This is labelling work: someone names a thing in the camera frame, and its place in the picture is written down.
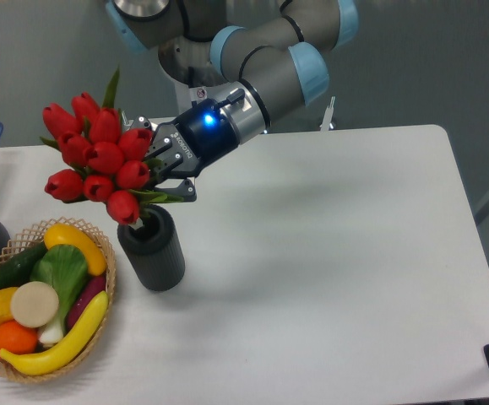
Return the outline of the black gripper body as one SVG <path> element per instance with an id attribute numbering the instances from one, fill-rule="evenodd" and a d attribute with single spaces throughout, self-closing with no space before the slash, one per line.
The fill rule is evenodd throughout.
<path id="1" fill-rule="evenodd" d="M 207 99 L 154 131 L 146 161 L 156 177 L 196 177 L 203 168 L 239 145 L 222 108 L 227 101 Z"/>

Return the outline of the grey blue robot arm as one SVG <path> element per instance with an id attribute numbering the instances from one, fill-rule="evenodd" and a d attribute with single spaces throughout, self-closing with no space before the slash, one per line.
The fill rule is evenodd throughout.
<path id="1" fill-rule="evenodd" d="M 352 1 L 282 1 L 254 29 L 229 24 L 224 1 L 109 1 L 106 11 L 134 51 L 156 49 L 172 81 L 178 116 L 133 127 L 154 133 L 145 155 L 145 203 L 191 202 L 191 180 L 329 87 L 324 54 L 350 41 Z"/>

